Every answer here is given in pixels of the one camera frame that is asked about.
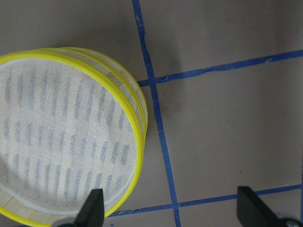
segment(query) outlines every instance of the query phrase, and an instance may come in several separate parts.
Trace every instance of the floor tile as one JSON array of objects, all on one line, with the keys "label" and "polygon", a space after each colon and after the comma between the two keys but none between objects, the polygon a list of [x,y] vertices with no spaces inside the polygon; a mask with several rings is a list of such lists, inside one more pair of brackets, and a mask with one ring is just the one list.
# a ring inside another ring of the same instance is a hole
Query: floor tile
[{"label": "floor tile", "polygon": [[301,183],[302,59],[158,85],[179,201]]},{"label": "floor tile", "polygon": [[147,79],[130,1],[4,1],[0,55],[45,47],[86,47]]},{"label": "floor tile", "polygon": [[174,227],[173,210],[106,218],[103,227]]},{"label": "floor tile", "polygon": [[143,167],[134,191],[118,210],[136,210],[171,203],[149,87],[144,87],[143,92],[149,113]]},{"label": "floor tile", "polygon": [[[279,218],[300,217],[301,191],[263,195],[261,199]],[[237,219],[236,200],[180,208],[182,226],[241,227]]]},{"label": "floor tile", "polygon": [[156,77],[303,49],[295,1],[141,1]]}]

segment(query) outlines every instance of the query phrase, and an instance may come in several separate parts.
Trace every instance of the white mesh screen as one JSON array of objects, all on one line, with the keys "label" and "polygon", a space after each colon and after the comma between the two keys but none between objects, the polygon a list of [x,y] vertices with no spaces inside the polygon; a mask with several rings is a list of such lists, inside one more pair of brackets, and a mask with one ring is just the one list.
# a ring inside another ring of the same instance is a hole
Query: white mesh screen
[{"label": "white mesh screen", "polygon": [[105,204],[130,182],[133,130],[98,82],[41,59],[0,66],[0,189],[27,206],[77,213],[93,188]]}]

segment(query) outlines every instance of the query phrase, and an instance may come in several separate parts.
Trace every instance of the blue tape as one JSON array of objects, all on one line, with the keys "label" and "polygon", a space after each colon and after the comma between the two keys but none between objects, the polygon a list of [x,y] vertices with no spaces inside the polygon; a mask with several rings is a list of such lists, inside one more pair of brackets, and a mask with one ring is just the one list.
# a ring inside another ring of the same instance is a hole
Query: blue tape
[{"label": "blue tape", "polygon": [[140,81],[138,81],[138,84],[139,84],[140,87],[147,87],[147,86],[150,85],[149,82],[148,82],[148,79],[140,80]]},{"label": "blue tape", "polygon": [[[270,56],[266,56],[266,57],[238,61],[238,62],[219,65],[219,66],[212,66],[212,67],[209,67],[206,69],[198,69],[198,70],[191,70],[191,71],[186,71],[186,72],[175,73],[175,74],[167,75],[164,77],[156,78],[156,83],[160,84],[160,83],[165,83],[165,82],[168,82],[171,80],[186,79],[186,78],[190,78],[190,77],[199,76],[199,75],[202,75],[202,74],[205,74],[208,72],[228,71],[228,70],[240,69],[240,68],[245,68],[245,67],[254,66],[254,65],[260,65],[260,64],[264,64],[264,63],[268,63],[268,62],[282,61],[282,60],[298,58],[298,57],[303,57],[303,50],[279,53],[279,54],[274,54],[274,55],[270,55]],[[148,80],[140,81],[141,87],[146,87],[148,85],[149,85]]]},{"label": "blue tape", "polygon": [[[279,187],[279,188],[272,188],[272,189],[265,189],[256,191],[255,193],[257,195],[267,195],[267,194],[274,194],[279,192],[287,192],[292,190],[301,189],[301,184],[286,186],[286,187]],[[237,198],[237,195],[225,195],[225,196],[219,196],[219,197],[213,197],[208,199],[201,199],[201,200],[193,200],[193,201],[187,201],[187,202],[181,202],[179,203],[180,207],[186,207],[186,206],[193,206],[193,205],[199,205],[199,204],[205,204],[205,203],[211,203],[211,202],[221,202],[226,200],[234,200]]]},{"label": "blue tape", "polygon": [[137,29],[138,29],[144,64],[146,67],[146,72],[147,72],[147,77],[148,77],[148,83],[149,83],[150,89],[151,89],[154,116],[155,116],[156,123],[157,123],[158,134],[159,134],[159,138],[160,138],[160,144],[161,144],[161,148],[162,148],[164,164],[165,164],[165,169],[166,169],[166,175],[167,175],[167,179],[169,182],[169,192],[170,192],[171,202],[172,202],[172,206],[173,206],[173,209],[175,212],[175,222],[176,222],[177,227],[181,227],[180,218],[178,215],[178,201],[177,201],[176,189],[175,189],[174,179],[173,179],[173,175],[172,175],[169,151],[168,151],[164,127],[163,127],[157,85],[156,85],[155,75],[154,75],[153,68],[152,68],[151,57],[146,48],[145,28],[144,28],[143,16],[142,16],[139,0],[133,0],[133,8],[134,8],[134,15],[135,15],[136,23],[137,23]]},{"label": "blue tape", "polygon": [[151,212],[151,211],[158,211],[158,210],[167,210],[173,208],[172,204],[167,204],[167,205],[160,205],[160,206],[154,206],[154,207],[146,207],[146,208],[141,208],[137,210],[124,210],[124,211],[118,211],[112,213],[110,217],[117,217],[117,216],[122,216],[122,215],[128,215],[128,214],[139,214],[139,213],[145,213],[145,212]]}]

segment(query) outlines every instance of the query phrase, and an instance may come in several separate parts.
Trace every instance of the sieve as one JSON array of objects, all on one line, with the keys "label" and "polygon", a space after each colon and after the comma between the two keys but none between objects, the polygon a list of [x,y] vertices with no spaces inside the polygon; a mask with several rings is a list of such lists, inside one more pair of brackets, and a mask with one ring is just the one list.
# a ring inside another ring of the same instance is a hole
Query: sieve
[{"label": "sieve", "polygon": [[0,57],[0,213],[46,227],[102,188],[105,217],[142,168],[146,102],[118,62],[84,48]]}]

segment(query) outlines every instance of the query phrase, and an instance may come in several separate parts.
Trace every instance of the blue painter's tape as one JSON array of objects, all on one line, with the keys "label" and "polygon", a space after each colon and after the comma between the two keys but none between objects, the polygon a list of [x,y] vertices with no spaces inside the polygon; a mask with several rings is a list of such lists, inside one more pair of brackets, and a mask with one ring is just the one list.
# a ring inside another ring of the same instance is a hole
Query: blue painter's tape
[{"label": "blue painter's tape", "polygon": [[147,87],[147,86],[150,85],[149,82],[148,82],[148,79],[140,80],[140,81],[138,81],[138,84],[139,84],[140,87]]},{"label": "blue painter's tape", "polygon": [[[279,188],[272,188],[272,189],[265,189],[265,190],[256,191],[255,193],[257,195],[267,195],[267,194],[287,192],[287,191],[292,191],[292,190],[297,190],[297,189],[301,189],[301,184],[296,184],[296,185],[291,185],[291,186],[286,186],[286,187],[279,187]],[[205,203],[211,203],[211,202],[234,200],[236,198],[237,198],[236,194],[225,195],[225,196],[213,197],[213,198],[208,198],[208,199],[181,202],[181,203],[179,203],[179,206],[186,207],[186,206],[193,206],[193,205],[199,205],[199,204],[205,204]]]},{"label": "blue painter's tape", "polygon": [[[168,82],[171,80],[185,79],[185,78],[199,76],[201,74],[205,74],[208,72],[228,71],[228,70],[240,69],[240,68],[264,64],[264,63],[268,63],[268,62],[282,61],[282,60],[298,58],[298,57],[303,57],[303,50],[274,54],[274,55],[270,55],[270,56],[266,56],[266,57],[238,61],[238,62],[219,65],[219,66],[212,66],[207,69],[198,69],[198,70],[191,70],[191,71],[186,71],[186,72],[175,73],[175,74],[167,75],[164,77],[156,78],[156,83],[160,84],[160,83],[165,83],[165,82]],[[148,86],[147,80],[142,80],[141,84],[142,84],[142,87]]]},{"label": "blue painter's tape", "polygon": [[154,116],[155,116],[156,123],[157,123],[158,134],[159,134],[159,138],[160,138],[160,144],[161,144],[161,148],[162,148],[164,164],[165,164],[165,169],[166,169],[166,175],[167,175],[167,179],[169,182],[169,192],[170,192],[171,202],[172,202],[172,206],[173,206],[173,209],[175,212],[175,222],[176,222],[177,227],[181,227],[181,222],[180,222],[180,218],[178,215],[178,201],[177,201],[176,189],[175,189],[173,174],[172,174],[172,170],[171,170],[169,151],[168,151],[164,127],[163,127],[157,85],[156,85],[155,75],[154,75],[153,68],[152,68],[151,57],[146,48],[145,28],[144,28],[143,16],[142,16],[139,0],[133,0],[133,8],[134,8],[134,15],[135,15],[136,23],[137,23],[137,30],[138,30],[138,34],[139,34],[139,40],[140,40],[141,50],[142,50],[142,54],[143,54],[144,64],[146,67],[146,72],[147,72],[147,77],[148,77],[148,83],[149,83],[150,89],[151,89]]},{"label": "blue painter's tape", "polygon": [[139,214],[139,213],[145,213],[145,212],[151,212],[151,211],[157,211],[157,210],[167,210],[173,208],[172,204],[167,204],[167,205],[160,205],[160,206],[154,206],[154,207],[146,207],[146,208],[141,208],[137,210],[124,210],[124,211],[118,211],[112,213],[110,217],[116,217],[116,216],[122,216],[122,215],[128,215],[128,214]]}]

